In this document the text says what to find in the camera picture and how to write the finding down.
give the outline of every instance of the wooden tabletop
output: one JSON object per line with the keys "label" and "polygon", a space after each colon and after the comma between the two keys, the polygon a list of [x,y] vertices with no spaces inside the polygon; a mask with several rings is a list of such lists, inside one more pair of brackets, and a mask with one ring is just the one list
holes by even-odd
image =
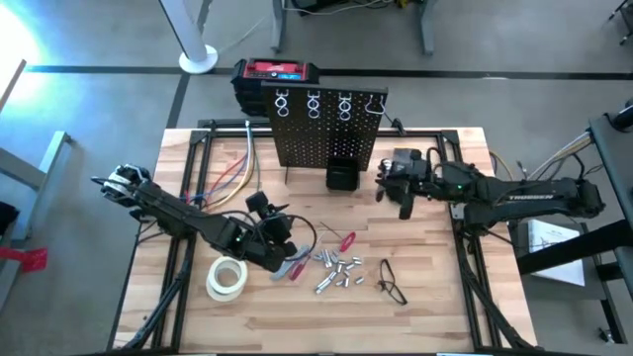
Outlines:
{"label": "wooden tabletop", "polygon": [[[464,161],[475,163],[485,174],[493,174],[483,129],[456,130]],[[180,190],[190,132],[165,131],[158,156],[154,181],[174,195]],[[290,204],[287,212],[306,217],[319,230],[324,228],[318,222],[324,222],[342,235],[356,231],[356,242],[342,257],[364,259],[363,265],[351,272],[353,279],[363,276],[365,282],[351,284],[347,289],[331,285],[317,295],[315,286],[328,274],[321,262],[311,261],[295,282],[272,282],[269,272],[249,263],[242,294],[233,302],[219,303],[207,295],[205,288],[209,268],[219,254],[199,239],[181,352],[473,350],[447,204],[417,199],[411,219],[400,221],[398,206],[387,201],[379,204],[374,199],[380,159],[391,157],[395,146],[427,149],[434,145],[433,139],[379,137],[370,170],[361,172],[360,188],[350,194],[328,192],[324,170],[319,169],[291,168],[288,184],[284,184],[285,168],[279,165],[272,138],[257,138],[255,143],[262,190],[270,202]],[[244,138],[214,139],[207,190],[245,153],[245,147]],[[256,181],[254,175],[248,186],[221,210],[246,210],[244,199],[255,192]],[[235,186],[229,185],[227,191]],[[503,224],[496,226],[495,231],[507,235]],[[297,244],[311,242],[311,232],[300,222],[296,222],[291,233]],[[338,243],[338,237],[328,232],[318,249],[333,249]],[[523,338],[535,343],[511,246],[492,238],[483,238],[482,244],[495,303]],[[156,306],[168,246],[169,237],[160,236],[136,249],[115,347],[130,340]],[[379,262],[383,258],[391,262],[398,286],[408,299],[404,307],[377,288]],[[163,340],[170,340],[174,310],[175,303],[168,314]],[[478,314],[485,333],[486,322],[479,304]]]}

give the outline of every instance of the pegboard hook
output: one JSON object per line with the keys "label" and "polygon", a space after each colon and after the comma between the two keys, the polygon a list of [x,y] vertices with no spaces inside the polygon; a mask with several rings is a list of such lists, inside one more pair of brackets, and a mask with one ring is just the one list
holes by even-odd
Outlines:
{"label": "pegboard hook", "polygon": [[374,114],[374,115],[380,115],[383,116],[383,114],[385,114],[385,96],[381,95],[380,96],[380,106],[383,108],[382,112],[375,112],[369,109],[369,106],[372,104],[372,100],[374,99],[374,95],[370,94],[369,95],[369,101],[367,102],[367,104],[365,104],[365,111],[368,114]]}
{"label": "pegboard hook", "polygon": [[352,115],[349,113],[352,110],[352,93],[349,93],[349,97],[344,97],[342,93],[338,93],[338,110],[340,113],[338,114],[338,118],[342,121],[348,121],[352,118]]}
{"label": "pegboard hook", "polygon": [[318,117],[320,117],[318,98],[320,98],[320,90],[316,91],[316,95],[310,95],[310,90],[308,91],[308,116],[311,119],[318,119]]}
{"label": "pegboard hook", "polygon": [[288,89],[286,89],[286,94],[280,93],[279,89],[275,91],[275,95],[277,95],[277,100],[275,100],[275,106],[277,107],[277,115],[281,118],[285,118],[290,114],[290,110],[288,110],[288,100],[286,97],[289,95]]}

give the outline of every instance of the floor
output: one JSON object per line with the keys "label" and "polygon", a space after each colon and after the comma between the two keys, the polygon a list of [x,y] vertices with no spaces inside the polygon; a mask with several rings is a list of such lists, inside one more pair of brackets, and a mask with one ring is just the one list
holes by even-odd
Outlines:
{"label": "floor", "polygon": [[[193,18],[208,4],[185,3]],[[621,19],[606,22],[618,3],[440,0],[431,57],[421,55],[413,6],[306,18],[290,13],[285,48],[277,56],[327,68],[628,73],[633,44],[618,45],[625,32]],[[220,67],[274,55],[268,47],[269,1],[214,0],[209,10],[201,18],[203,38],[221,51]],[[252,35],[237,43],[260,20]],[[0,41],[20,44],[29,64],[175,67],[181,51],[155,0],[3,0],[0,30]],[[181,81],[173,73],[25,73],[18,82],[0,114],[3,147],[38,163],[54,131],[69,132],[75,143],[61,156],[29,245],[48,248],[48,266],[21,276],[0,312],[4,355],[70,355],[106,347],[136,225],[125,210],[100,197],[89,177],[127,162],[153,168]],[[628,80],[324,77],[322,82],[389,87],[387,110],[407,126],[484,127],[489,146],[506,161],[520,159],[532,168],[580,134],[589,118],[619,110],[633,93]],[[180,115],[172,117],[178,128],[201,119],[244,117],[228,76],[193,76],[186,89]],[[594,148],[582,158],[588,166],[598,162]],[[569,164],[562,174],[577,170]],[[604,173],[591,180],[607,209],[589,226],[621,219]],[[19,207],[29,194],[0,178],[3,201]],[[623,283],[611,288],[633,340],[630,296]],[[596,329],[606,326],[598,302],[528,303],[539,344],[548,350],[633,354],[633,346],[604,345],[595,337]]]}

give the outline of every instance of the metal table leg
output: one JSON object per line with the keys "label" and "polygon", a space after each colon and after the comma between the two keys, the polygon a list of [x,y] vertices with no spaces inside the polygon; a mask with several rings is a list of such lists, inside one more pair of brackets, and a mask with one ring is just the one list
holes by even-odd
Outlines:
{"label": "metal table leg", "polygon": [[432,55],[433,44],[433,7],[437,0],[424,0],[419,5],[419,22],[422,32],[422,52],[425,55]]}
{"label": "metal table leg", "polygon": [[273,0],[273,31],[270,47],[276,52],[281,51],[281,40],[286,29],[285,0]]}
{"label": "metal table leg", "polygon": [[[16,221],[5,233],[4,237],[10,238],[9,243],[12,248],[24,247],[24,242],[29,236],[31,219],[46,188],[46,182],[49,178],[48,173],[57,161],[59,152],[65,142],[70,142],[70,136],[65,132],[56,132],[38,168],[10,152],[0,149],[0,173],[6,174],[36,191],[33,202],[20,211]],[[19,271],[20,262],[14,260],[5,261],[4,267],[0,270],[0,311],[4,307]]]}

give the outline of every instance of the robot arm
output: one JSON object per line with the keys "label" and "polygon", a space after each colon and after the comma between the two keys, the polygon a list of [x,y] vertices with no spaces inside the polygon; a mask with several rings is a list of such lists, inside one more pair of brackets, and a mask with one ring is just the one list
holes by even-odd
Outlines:
{"label": "robot arm", "polygon": [[[442,177],[435,174],[442,168]],[[595,185],[583,179],[504,182],[483,175],[475,165],[431,162],[414,150],[410,162],[384,159],[379,166],[377,201],[387,193],[402,204],[400,218],[410,218],[415,196],[465,204],[464,227],[479,233],[495,223],[551,214],[593,218],[604,203]]]}
{"label": "robot arm", "polygon": [[[224,255],[238,260],[247,260],[262,268],[275,272],[287,256],[297,253],[294,243],[286,241],[291,237],[289,229],[292,222],[286,217],[278,217],[264,226],[256,226],[255,221],[246,213],[252,222],[243,222],[234,217],[226,217],[226,212],[206,214],[198,208],[188,205],[182,200],[163,191],[151,181],[149,173],[132,165],[119,166],[102,183],[101,192],[104,197],[124,207],[138,207],[131,215],[155,217],[158,226],[171,236],[186,236],[199,232],[211,247]],[[264,220],[274,215],[282,215],[280,209],[263,209],[259,205],[268,200],[262,193],[248,198],[249,208],[254,211],[263,210],[259,216]]]}

